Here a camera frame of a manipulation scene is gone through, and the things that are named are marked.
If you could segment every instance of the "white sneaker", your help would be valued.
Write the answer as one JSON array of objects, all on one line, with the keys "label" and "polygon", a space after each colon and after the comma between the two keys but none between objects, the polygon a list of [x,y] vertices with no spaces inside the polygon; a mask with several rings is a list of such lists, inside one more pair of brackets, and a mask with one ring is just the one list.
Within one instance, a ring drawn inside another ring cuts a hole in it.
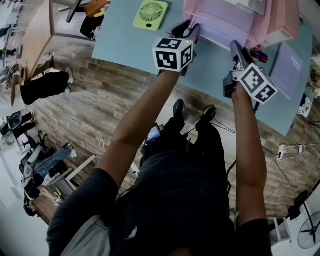
[{"label": "white sneaker", "polygon": [[71,90],[70,90],[70,87],[67,85],[65,90],[64,90],[64,93],[65,94],[70,94],[71,93]]},{"label": "white sneaker", "polygon": [[74,148],[72,147],[71,144],[68,145],[69,148],[71,148],[71,154],[70,154],[70,157],[71,158],[76,158],[78,156],[77,152],[74,150]]},{"label": "white sneaker", "polygon": [[69,81],[68,81],[68,84],[73,84],[75,82],[75,77],[74,77],[74,74],[72,72],[72,69],[70,67],[67,67],[65,69],[65,71],[69,74]]}]

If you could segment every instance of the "purple notebook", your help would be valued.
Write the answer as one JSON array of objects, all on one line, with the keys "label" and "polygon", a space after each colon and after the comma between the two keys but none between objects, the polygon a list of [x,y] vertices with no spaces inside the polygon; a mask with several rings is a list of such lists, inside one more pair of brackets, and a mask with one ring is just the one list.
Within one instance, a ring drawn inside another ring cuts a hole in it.
[{"label": "purple notebook", "polygon": [[275,87],[289,100],[296,94],[303,65],[301,58],[286,42],[283,42],[270,78]]}]

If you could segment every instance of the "pink transparent organizer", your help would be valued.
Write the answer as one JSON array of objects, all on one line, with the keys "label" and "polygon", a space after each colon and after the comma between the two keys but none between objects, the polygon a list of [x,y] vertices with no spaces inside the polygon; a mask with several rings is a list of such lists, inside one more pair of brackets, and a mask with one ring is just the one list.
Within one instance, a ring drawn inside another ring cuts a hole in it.
[{"label": "pink transparent organizer", "polygon": [[185,0],[184,11],[191,26],[201,24],[202,38],[228,50],[233,40],[252,49],[268,36],[272,1],[268,0],[264,16],[247,13],[223,0]]}]

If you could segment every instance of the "person's right arm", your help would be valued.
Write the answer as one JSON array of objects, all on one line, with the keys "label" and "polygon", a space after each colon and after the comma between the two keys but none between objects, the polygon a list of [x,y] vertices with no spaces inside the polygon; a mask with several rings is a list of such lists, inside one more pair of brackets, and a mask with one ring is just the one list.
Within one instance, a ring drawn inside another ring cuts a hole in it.
[{"label": "person's right arm", "polygon": [[236,208],[239,226],[266,219],[267,164],[252,100],[238,84],[232,95],[236,128]]}]

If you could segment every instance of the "gray fabric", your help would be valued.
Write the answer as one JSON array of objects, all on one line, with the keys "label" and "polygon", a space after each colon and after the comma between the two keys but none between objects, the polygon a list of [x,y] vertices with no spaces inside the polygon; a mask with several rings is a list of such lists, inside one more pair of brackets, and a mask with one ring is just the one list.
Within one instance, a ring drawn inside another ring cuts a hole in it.
[{"label": "gray fabric", "polygon": [[100,216],[93,216],[79,229],[61,256],[108,256],[110,250],[110,230]]}]

